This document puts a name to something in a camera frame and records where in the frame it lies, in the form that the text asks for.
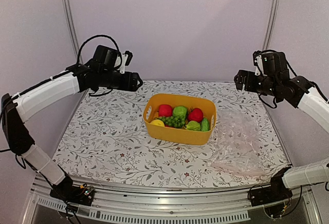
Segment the red toy apple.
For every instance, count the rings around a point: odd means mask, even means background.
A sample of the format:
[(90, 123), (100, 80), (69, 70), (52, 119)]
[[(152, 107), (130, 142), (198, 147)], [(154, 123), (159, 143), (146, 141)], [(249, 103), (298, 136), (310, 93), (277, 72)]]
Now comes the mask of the red toy apple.
[(160, 117), (171, 117), (173, 113), (173, 108), (168, 104), (162, 104), (159, 106), (158, 113)]

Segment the yellow toy lemon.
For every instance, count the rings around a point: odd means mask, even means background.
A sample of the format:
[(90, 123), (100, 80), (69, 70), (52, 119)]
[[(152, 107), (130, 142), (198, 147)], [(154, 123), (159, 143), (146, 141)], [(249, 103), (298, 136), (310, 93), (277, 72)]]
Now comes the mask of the yellow toy lemon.
[(159, 120), (159, 119), (153, 120), (150, 124), (152, 124), (152, 125), (156, 125), (156, 126), (165, 127), (164, 122), (161, 121), (161, 120)]

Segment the green toy grapes bunch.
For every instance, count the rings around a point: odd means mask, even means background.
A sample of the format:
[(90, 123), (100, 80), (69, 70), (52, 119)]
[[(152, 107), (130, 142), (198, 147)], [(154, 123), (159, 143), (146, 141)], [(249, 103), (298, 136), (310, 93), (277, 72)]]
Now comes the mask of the green toy grapes bunch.
[(179, 117), (175, 117), (175, 116), (170, 116), (170, 117), (158, 117), (158, 120), (162, 121), (165, 126), (168, 127), (173, 127), (173, 128), (183, 128), (186, 124), (185, 120), (182, 120)]

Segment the green toy cabbage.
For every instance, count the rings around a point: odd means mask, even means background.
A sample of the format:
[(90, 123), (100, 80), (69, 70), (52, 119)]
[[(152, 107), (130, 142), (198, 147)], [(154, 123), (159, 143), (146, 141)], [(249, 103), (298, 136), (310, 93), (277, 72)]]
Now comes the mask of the green toy cabbage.
[(176, 106), (172, 111), (172, 116), (185, 120), (188, 115), (188, 109), (185, 106)]

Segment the red toy tomato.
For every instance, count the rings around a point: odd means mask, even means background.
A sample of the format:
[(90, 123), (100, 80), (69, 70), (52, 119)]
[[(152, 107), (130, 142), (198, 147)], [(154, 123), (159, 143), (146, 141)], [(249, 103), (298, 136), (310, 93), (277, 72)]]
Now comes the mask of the red toy tomato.
[(200, 108), (195, 108), (188, 114), (187, 118), (188, 121), (196, 121), (200, 123), (204, 118), (204, 114)]

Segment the green toy pear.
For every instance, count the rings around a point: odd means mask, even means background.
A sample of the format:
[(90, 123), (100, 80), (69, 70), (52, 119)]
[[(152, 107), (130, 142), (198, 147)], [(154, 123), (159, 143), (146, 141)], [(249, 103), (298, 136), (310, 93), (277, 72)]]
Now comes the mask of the green toy pear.
[(201, 124), (197, 121), (189, 121), (185, 126), (186, 130), (201, 131)]

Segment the yellow plastic basket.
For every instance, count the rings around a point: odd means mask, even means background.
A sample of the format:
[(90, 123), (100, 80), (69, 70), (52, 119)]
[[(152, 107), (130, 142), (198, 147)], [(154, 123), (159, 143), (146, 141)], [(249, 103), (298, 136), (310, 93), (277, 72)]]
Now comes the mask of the yellow plastic basket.
[[(161, 104), (169, 104), (172, 107), (182, 105), (189, 109), (200, 108), (205, 118), (210, 122), (210, 130), (207, 132), (191, 131), (184, 128), (161, 127), (151, 124), (158, 117), (158, 110)], [(155, 94), (146, 104), (143, 119), (148, 134), (152, 138), (175, 143), (204, 145), (210, 139), (216, 125), (216, 106), (212, 101), (203, 98), (175, 94)]]

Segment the clear zip top bag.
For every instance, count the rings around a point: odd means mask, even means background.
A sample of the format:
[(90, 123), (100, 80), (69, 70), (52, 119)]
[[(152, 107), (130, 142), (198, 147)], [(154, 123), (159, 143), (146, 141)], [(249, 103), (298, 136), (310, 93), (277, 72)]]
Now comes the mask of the clear zip top bag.
[(218, 138), (208, 164), (237, 176), (262, 176), (265, 174), (260, 152), (260, 126), (256, 118), (237, 111), (221, 113)]

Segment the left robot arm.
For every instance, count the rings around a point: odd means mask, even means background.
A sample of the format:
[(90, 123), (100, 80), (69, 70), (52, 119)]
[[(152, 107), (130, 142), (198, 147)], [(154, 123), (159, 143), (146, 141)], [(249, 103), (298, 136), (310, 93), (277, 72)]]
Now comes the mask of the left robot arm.
[(129, 51), (121, 53), (99, 45), (87, 63), (71, 65), (15, 96), (2, 96), (1, 122), (9, 150), (45, 176), (65, 200), (73, 200), (77, 194), (72, 179), (36, 145), (25, 122), (57, 101), (89, 89), (137, 91), (143, 85), (142, 79), (136, 72), (125, 71), (132, 57)]

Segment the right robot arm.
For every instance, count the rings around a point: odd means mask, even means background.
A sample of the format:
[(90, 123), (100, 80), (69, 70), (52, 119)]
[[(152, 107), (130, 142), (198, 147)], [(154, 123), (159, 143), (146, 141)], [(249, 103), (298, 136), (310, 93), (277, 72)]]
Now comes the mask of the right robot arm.
[[(254, 72), (239, 70), (234, 77), (238, 90), (253, 92), (261, 96), (272, 96), (272, 108), (287, 101), (315, 120), (328, 131), (328, 99), (318, 85), (297, 75), (288, 63), (285, 53), (274, 50), (253, 53)], [(271, 178), (266, 189), (269, 201), (277, 201), (286, 189), (328, 182), (328, 159), (304, 166), (284, 168)]]

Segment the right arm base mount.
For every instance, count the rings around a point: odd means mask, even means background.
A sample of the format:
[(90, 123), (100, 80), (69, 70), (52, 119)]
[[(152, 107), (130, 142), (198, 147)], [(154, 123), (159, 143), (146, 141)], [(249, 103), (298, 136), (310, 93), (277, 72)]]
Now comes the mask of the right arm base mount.
[(253, 207), (269, 205), (264, 208), (264, 212), (272, 219), (282, 218), (286, 214), (287, 209), (291, 206), (292, 196), (293, 193), (290, 189), (277, 184), (274, 186), (256, 184), (247, 193), (247, 199)]

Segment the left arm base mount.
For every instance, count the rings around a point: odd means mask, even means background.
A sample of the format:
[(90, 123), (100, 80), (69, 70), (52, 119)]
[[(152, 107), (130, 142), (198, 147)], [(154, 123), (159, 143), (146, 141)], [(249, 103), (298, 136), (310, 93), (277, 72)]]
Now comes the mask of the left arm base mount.
[(75, 186), (71, 182), (61, 182), (53, 185), (50, 197), (62, 200), (63, 202), (76, 203), (84, 206), (91, 206), (95, 195), (95, 188), (86, 183)]

